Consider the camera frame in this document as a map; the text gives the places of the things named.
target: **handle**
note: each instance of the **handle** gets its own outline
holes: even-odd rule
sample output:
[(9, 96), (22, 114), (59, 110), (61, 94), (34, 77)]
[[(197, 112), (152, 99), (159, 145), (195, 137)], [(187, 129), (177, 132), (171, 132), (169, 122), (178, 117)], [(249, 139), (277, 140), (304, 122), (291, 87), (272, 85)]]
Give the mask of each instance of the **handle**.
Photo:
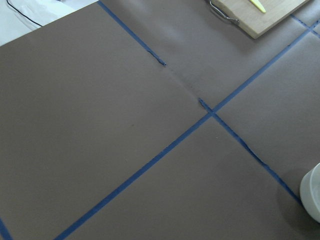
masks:
[(221, 18), (228, 20), (229, 22), (235, 24), (235, 25), (239, 25), (240, 21), (238, 19), (235, 18), (231, 18), (229, 17), (227, 14), (225, 14), (220, 8), (218, 8), (216, 5), (214, 5), (211, 0), (209, 1), (210, 6), (212, 8), (212, 10), (218, 14)]

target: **black wire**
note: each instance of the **black wire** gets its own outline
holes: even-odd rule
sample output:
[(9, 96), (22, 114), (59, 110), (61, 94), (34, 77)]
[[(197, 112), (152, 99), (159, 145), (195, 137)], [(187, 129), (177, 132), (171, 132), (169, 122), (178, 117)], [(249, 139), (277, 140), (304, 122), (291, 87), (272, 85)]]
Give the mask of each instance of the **black wire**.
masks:
[(22, 16), (24, 16), (26, 19), (28, 19), (29, 21), (33, 22), (34, 24), (37, 24), (38, 26), (42, 27), (42, 25), (40, 25), (39, 23), (33, 21), (32, 19), (30, 19), (29, 17), (27, 17), (26, 15), (24, 15), (22, 12), (20, 12), (18, 9), (15, 8), (15, 6), (13, 6), (9, 0), (6, 0), (6, 2), (8, 3), (8, 5), (10, 7), (12, 7), (14, 10), (16, 10), (19, 14), (21, 14)]

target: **white container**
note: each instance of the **white container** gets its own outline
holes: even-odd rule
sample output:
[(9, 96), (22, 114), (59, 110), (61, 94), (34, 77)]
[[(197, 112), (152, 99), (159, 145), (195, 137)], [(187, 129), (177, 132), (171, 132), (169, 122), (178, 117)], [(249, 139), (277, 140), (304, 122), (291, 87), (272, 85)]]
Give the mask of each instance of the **white container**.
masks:
[(320, 223), (320, 163), (303, 177), (300, 197), (308, 214)]

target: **yellow utensil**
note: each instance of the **yellow utensil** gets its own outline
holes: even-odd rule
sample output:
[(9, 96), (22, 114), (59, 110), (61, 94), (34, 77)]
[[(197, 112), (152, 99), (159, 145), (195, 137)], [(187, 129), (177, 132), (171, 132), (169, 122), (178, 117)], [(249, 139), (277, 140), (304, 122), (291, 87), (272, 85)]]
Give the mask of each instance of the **yellow utensil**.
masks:
[(255, 5), (262, 13), (266, 13), (265, 7), (259, 0), (250, 0), (250, 2), (253, 3), (253, 5)]

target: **wooden cutting board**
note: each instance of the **wooden cutting board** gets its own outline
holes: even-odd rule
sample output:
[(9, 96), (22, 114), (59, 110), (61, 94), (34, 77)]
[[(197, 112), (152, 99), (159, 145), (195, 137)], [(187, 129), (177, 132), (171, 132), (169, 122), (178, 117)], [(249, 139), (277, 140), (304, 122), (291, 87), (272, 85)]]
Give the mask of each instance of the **wooden cutting board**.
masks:
[(254, 39), (260, 37), (309, 0), (260, 0), (262, 13), (249, 0), (211, 0), (230, 18), (239, 20), (239, 27)]

